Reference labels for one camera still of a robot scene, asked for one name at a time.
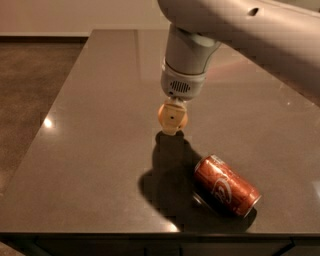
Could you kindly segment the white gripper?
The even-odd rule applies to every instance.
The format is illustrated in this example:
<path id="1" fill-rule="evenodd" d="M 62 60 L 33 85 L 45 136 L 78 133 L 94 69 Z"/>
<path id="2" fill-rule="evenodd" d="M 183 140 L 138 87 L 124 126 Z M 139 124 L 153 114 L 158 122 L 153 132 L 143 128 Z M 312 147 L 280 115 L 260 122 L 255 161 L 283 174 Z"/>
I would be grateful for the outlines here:
<path id="1" fill-rule="evenodd" d="M 163 61 L 161 87 L 163 92 L 171 97 L 161 106 L 161 127 L 165 134 L 174 136 L 186 126 L 187 107 L 184 101 L 192 100 L 200 94 L 205 79 L 204 74 L 178 73 Z"/>

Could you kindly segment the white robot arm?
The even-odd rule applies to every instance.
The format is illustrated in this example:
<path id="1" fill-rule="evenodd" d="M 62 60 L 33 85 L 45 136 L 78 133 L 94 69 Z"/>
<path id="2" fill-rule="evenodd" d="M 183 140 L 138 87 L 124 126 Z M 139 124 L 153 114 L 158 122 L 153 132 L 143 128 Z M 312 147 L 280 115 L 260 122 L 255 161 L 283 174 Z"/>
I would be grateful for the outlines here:
<path id="1" fill-rule="evenodd" d="M 213 53 L 221 44 L 280 81 L 320 101 L 320 13 L 275 0 L 157 0 L 170 22 L 161 86 L 162 131 L 175 135 L 188 120 Z"/>

